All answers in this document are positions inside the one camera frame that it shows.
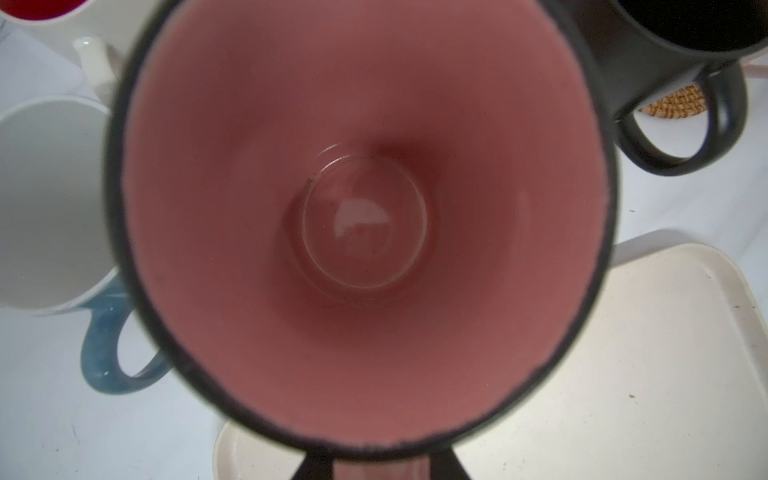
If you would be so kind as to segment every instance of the white marble surface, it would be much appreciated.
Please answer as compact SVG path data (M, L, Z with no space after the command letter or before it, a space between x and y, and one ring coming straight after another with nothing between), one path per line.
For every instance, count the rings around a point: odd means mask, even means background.
M625 243L615 256L620 262L685 240L708 243L741 266L766 312L768 81L750 80L748 87L744 136L715 165L662 178L622 156L616 240ZM0 112L64 93L94 97L79 68L20 31L0 31ZM661 147L685 154L696 148L706 119L641 120ZM29 319L0 310L0 478L213 478L222 418L175 372L129 396L90 390L79 372L88 320L85 313ZM119 353L129 372L154 353L134 319Z

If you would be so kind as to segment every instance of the woven coaster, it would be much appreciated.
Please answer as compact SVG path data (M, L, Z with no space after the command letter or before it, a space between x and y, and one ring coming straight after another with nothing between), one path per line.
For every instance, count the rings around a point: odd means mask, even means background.
M707 110L707 103L698 85L692 84L659 101L641 108L641 112L659 118L693 117Z

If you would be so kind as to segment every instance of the white mug rim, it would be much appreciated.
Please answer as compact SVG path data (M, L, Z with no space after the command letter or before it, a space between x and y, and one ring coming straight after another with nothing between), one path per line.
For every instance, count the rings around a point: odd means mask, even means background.
M88 8L88 6L92 3L96 3L98 0L85 0L85 2L82 2L77 7L73 8L69 12L66 12L62 15L59 15L58 17L53 18L45 18L43 20L26 20L24 18L15 17L2 9L0 9L0 17L7 18L11 23L15 23L16 25L23 25L23 26L42 26L42 25L53 25L59 22L66 22L70 17L74 17L81 11Z
M27 101L23 101L22 103L17 104L9 108L7 111L3 112L2 114L0 114L0 127L2 126L3 123L8 121L8 119L12 118L17 113L23 110L26 110L27 108L34 107L37 105L42 105L42 104L60 102L60 101L74 102L78 104L87 105L88 107L93 107L96 110L99 110L100 112L106 115L109 115L109 108L105 107L102 103L99 103L96 100L91 100L90 98L87 98L87 97L78 97L77 95L46 95L44 97L36 97ZM104 275L104 277L98 282L96 282L96 284L93 285L91 288L89 288L88 290L85 290L83 293L76 296L74 299L68 300L64 303L59 303L58 305L46 306L41 309L22 309L22 308L8 305L7 303L0 303L0 308L14 310L20 313L24 313L25 315L32 315L32 316L44 316L44 315L52 315L54 313L65 313L69 310L79 307L83 303L97 296L104 289L104 287L107 286L107 284L109 284L117 276L117 274L118 274L118 268L116 266L113 266L109 270L109 272L107 272L107 274Z

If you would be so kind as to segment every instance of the mug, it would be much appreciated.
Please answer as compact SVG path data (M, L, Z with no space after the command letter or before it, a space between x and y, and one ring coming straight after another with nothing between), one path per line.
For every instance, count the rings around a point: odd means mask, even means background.
M687 174L736 143L747 113L739 59L768 46L768 2L560 2L598 63L617 143L638 167L657 175ZM691 83L707 102L707 136L691 157L675 157L648 140L634 111Z
M101 199L107 108L53 96L0 117L0 306L47 316L90 310L81 367L96 390L128 393L170 368L157 354L136 376L118 365L133 306L112 260Z
M307 452L294 478L419 455L467 478L452 444L547 377L607 269L600 85L550 2L165 2L105 163L144 325Z
M81 65L94 92L112 102L114 82L158 0L0 0L0 18Z

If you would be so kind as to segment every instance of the mug rim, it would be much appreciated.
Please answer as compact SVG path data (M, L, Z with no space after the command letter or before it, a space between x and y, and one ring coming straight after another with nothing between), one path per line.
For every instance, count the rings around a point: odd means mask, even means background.
M672 41L667 40L666 38L660 36L645 25L638 22L632 15L630 15L627 9L624 8L621 3L619 3L619 0L609 0L609 2L614 6L616 12L618 12L618 14L621 15L624 20L629 22L633 27L646 35L649 40L662 48L669 49L676 53L707 60L738 60L756 51L762 50L765 47L768 47L768 32L766 33L766 37L763 38L763 40L758 41L756 44L751 45L750 47L738 48L736 50L714 51L684 47L683 45L678 45Z
M10 107L8 110L0 112L0 127L4 122L8 121L8 119L13 118L14 115L30 107L43 105L43 104L58 103L58 102L74 102L81 105L86 105L88 107L92 107L100 111L107 118L109 116L109 108L104 106L104 104L88 97L81 97L78 95L66 95L66 94L45 95L43 97L30 98L29 100L23 101L22 103L19 103ZM107 274L101 278L101 280L96 282L96 284L90 287L88 290L85 290L83 293L76 296L72 300L68 300L66 302L59 303L57 305L46 306L40 309L25 309L25 308L19 308L17 306L0 302L0 307L8 310L18 311L20 313L24 313L25 315L31 315L31 316L47 316L47 315L54 315L56 313L66 313L70 310L78 308L83 303L97 296L104 289L104 286L110 283L117 275L118 275L118 268L116 266L113 266L112 268L109 269Z
M602 83L597 64L591 56L587 42L578 31L575 23L567 15L562 6L555 0L532 0L540 6L563 39L571 47L575 59L579 62L584 83L590 94L596 126L601 134L605 164L605 189L607 205L605 221L602 230L598 254L594 261L594 269L590 282L573 319L568 324L566 333L562 336L553 353L539 368L522 384L514 386L511 392L493 409L483 412L478 418L464 425L430 435L416 441L404 442L391 447L351 447L341 445L317 437L306 437L291 432L271 422L258 412L248 409L230 396L224 388L218 385L208 373L194 360L192 355L176 341L170 330L164 325L160 314L154 309L149 296L138 276L131 251L127 224L125 221L124 198L122 191L122 161L123 133L126 126L127 114L131 103L131 95L140 76L142 66L147 59L155 39L161 34L166 20L173 14L176 7L185 0L165 0L154 12L128 59L124 74L116 95L113 114L107 133L105 151L104 198L108 219L108 233L112 250L121 271L121 278L127 291L134 301L136 310L140 313L141 322L152 335L155 342L166 354L168 360L181 373L184 380L192 386L199 395L215 405L226 414L248 429L269 439L280 442L307 452L307 455L321 457L344 458L351 460L384 461L398 458L408 458L417 455L440 452L450 449L459 439L478 431L495 421L498 417L519 405L521 401L535 391L541 382L553 371L563 359L565 353L578 336L586 322L597 299L601 284L610 265L614 232L617 216L617 159L613 143L613 127L611 117L607 112L607 104L602 91Z
M0 8L0 17L7 18L9 22L23 27L39 27L44 25L52 25L59 22L66 22L70 17L74 17L82 10L85 10L91 3L96 3L99 0L85 0L80 5L74 7L69 12L63 13L58 17L44 18L42 20L27 20L26 18L15 17L3 9Z

